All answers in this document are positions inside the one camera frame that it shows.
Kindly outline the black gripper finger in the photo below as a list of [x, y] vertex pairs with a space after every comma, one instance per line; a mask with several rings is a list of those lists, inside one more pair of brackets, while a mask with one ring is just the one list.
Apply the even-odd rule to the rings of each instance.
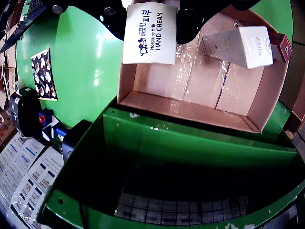
[[124, 40], [127, 10], [120, 0], [44, 0], [51, 9], [58, 5], [66, 10], [76, 7], [99, 20], [116, 38]]
[[258, 2], [259, 0], [180, 0], [176, 41], [178, 44], [191, 42], [210, 18], [229, 5], [237, 10], [247, 10]]

